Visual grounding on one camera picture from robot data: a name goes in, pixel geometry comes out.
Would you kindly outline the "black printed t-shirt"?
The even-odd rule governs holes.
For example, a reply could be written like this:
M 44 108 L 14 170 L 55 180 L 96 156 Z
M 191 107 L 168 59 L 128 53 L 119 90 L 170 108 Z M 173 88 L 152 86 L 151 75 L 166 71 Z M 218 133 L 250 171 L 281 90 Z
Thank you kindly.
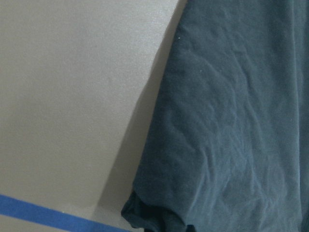
M 186 3 L 121 215 L 146 232 L 308 231 L 308 1 Z

